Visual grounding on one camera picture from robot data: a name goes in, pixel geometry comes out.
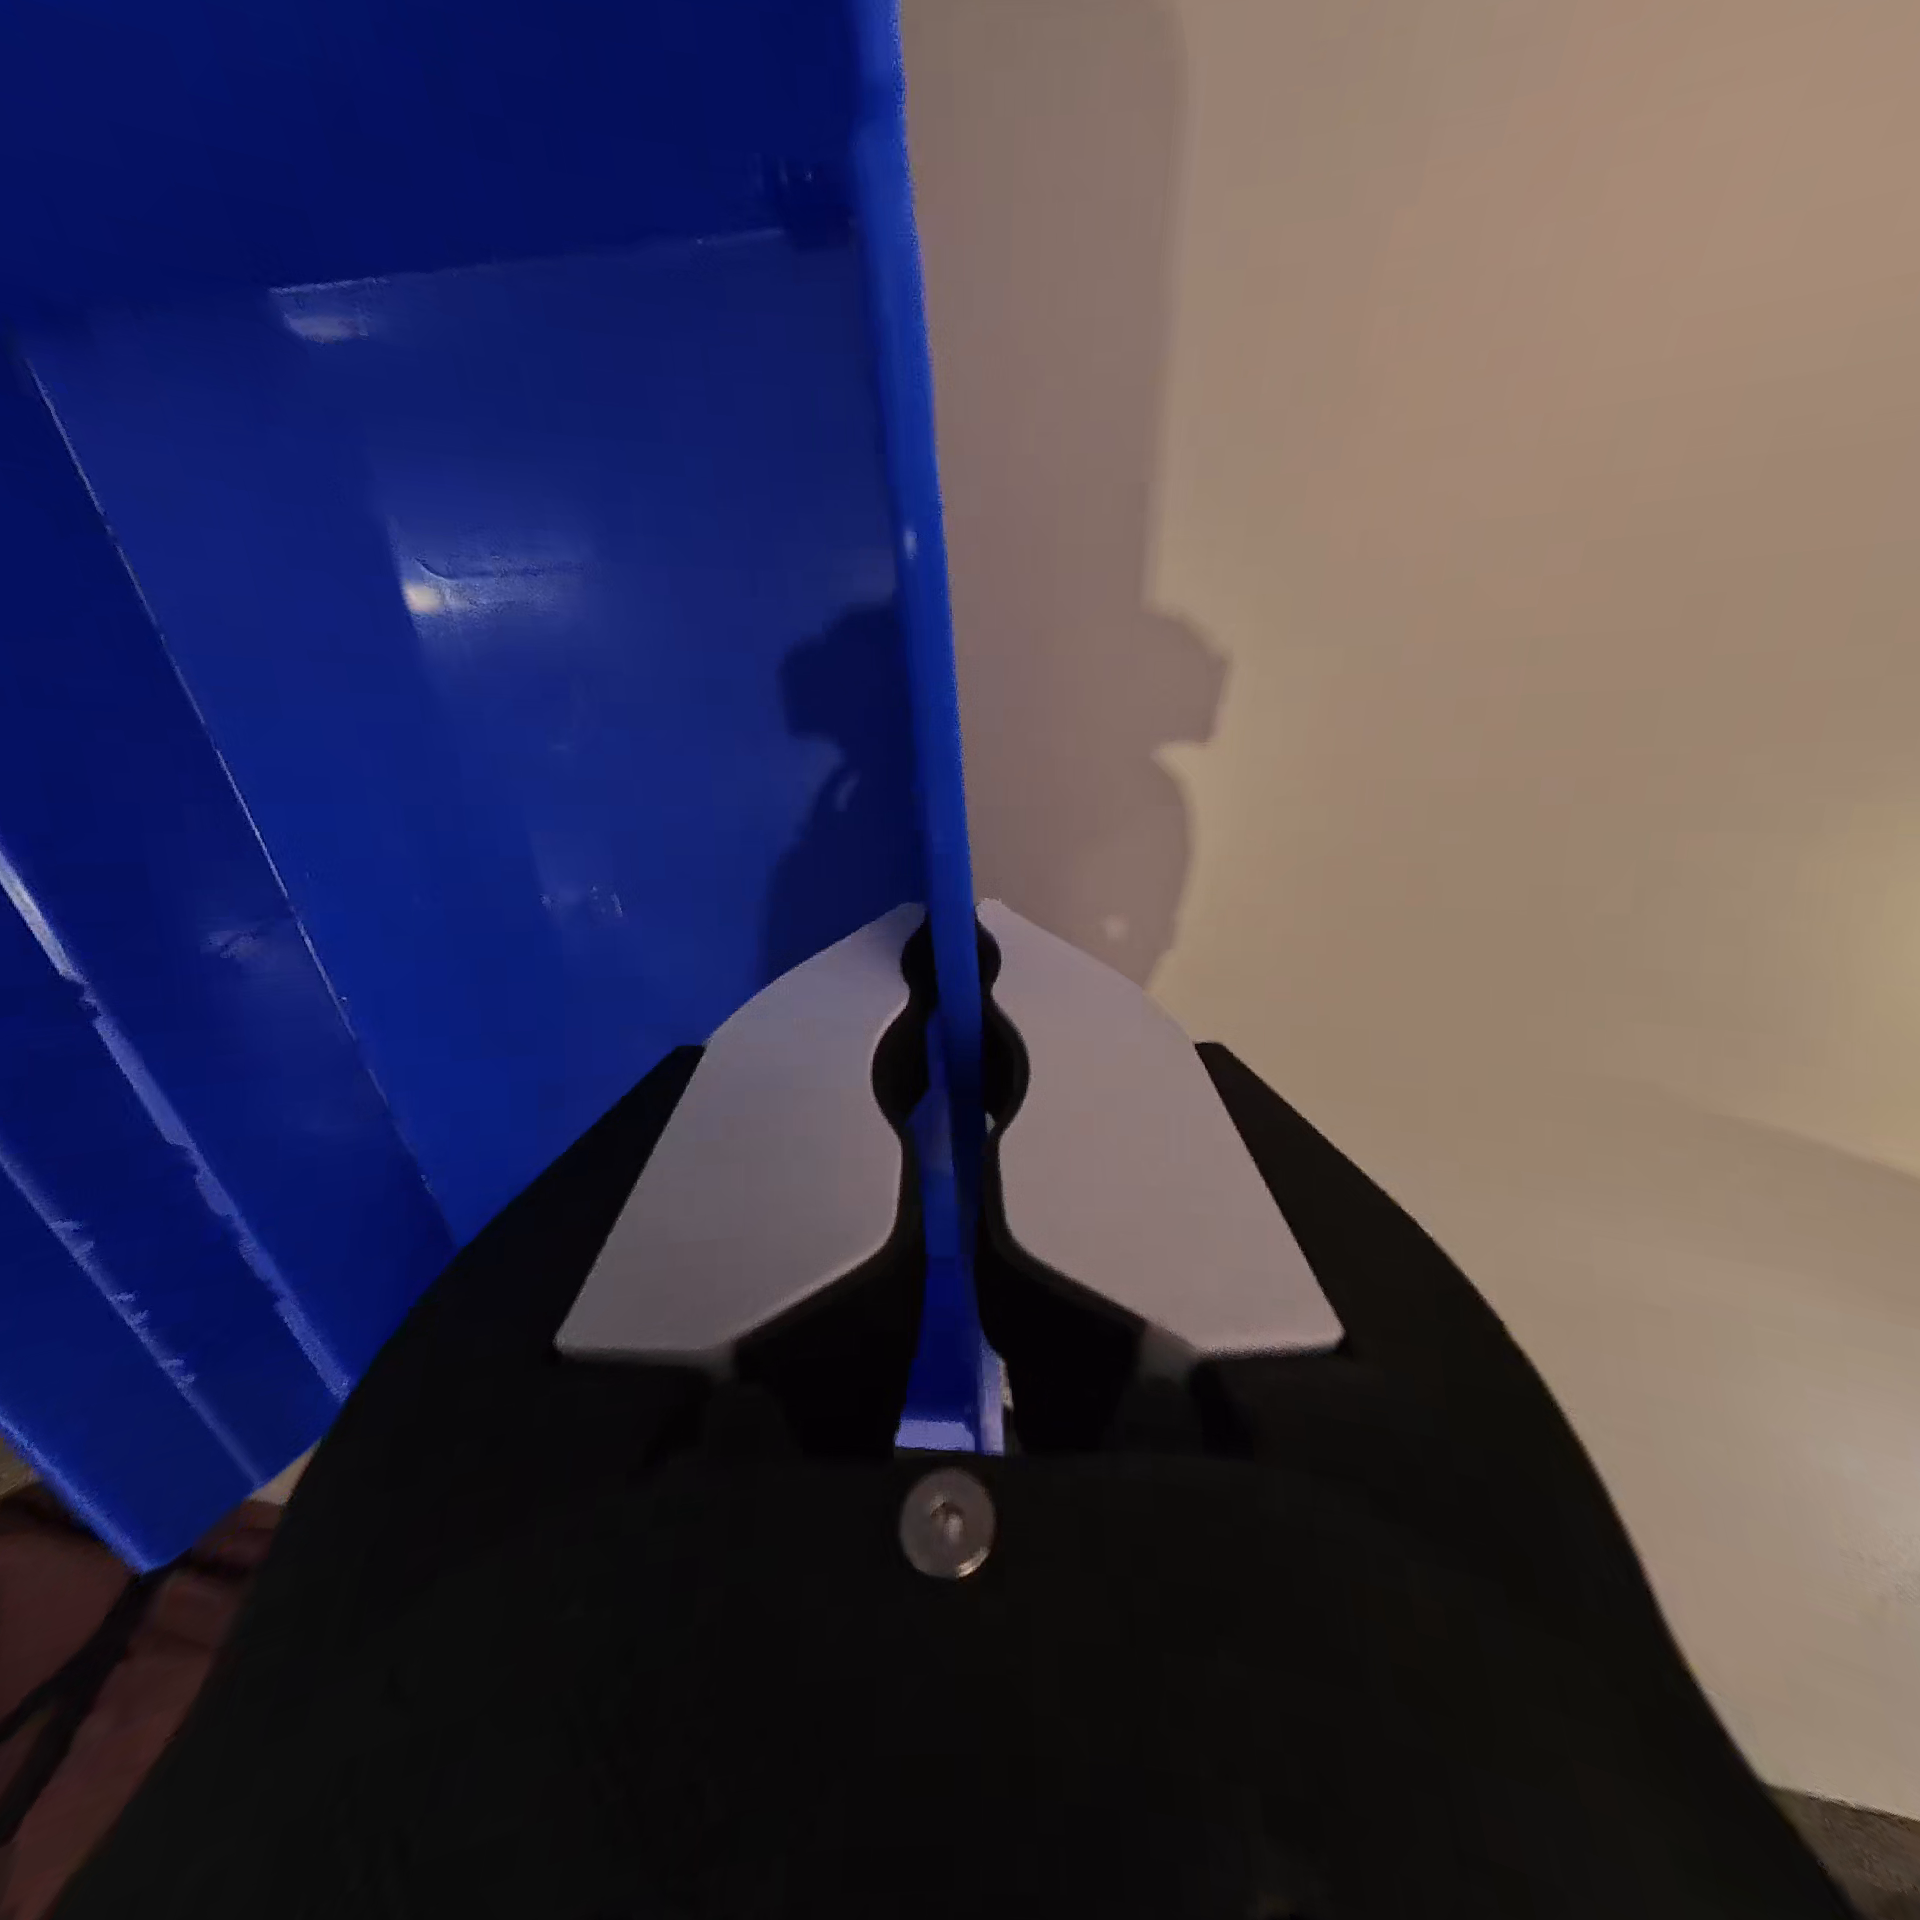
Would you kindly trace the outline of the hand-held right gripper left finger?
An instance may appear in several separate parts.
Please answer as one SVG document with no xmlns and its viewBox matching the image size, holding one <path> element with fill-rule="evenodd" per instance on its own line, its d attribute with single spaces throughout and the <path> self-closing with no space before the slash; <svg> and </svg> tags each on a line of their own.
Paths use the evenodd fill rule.
<svg viewBox="0 0 1920 1920">
<path fill-rule="evenodd" d="M 925 936 L 925 907 L 901 903 L 711 1033 L 560 1325 L 564 1357 L 729 1366 L 919 1235 Z"/>
</svg>

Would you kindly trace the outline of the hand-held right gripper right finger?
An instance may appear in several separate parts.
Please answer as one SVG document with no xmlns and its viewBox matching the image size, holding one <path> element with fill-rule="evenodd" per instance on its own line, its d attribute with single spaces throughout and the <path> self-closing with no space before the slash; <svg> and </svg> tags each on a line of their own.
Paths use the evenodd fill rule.
<svg viewBox="0 0 1920 1920">
<path fill-rule="evenodd" d="M 991 1131 L 1012 1251 L 1180 1366 L 1334 1351 L 1337 1312 L 1184 1027 L 1005 903 L 975 923 L 1021 1070 Z"/>
</svg>

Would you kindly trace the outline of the blue plastic bin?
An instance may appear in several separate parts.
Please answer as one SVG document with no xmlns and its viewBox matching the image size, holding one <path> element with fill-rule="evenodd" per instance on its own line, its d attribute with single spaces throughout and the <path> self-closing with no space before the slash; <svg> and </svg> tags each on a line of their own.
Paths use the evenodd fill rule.
<svg viewBox="0 0 1920 1920">
<path fill-rule="evenodd" d="M 134 1569 L 973 886 L 897 5 L 4 5 L 4 1437 Z"/>
</svg>

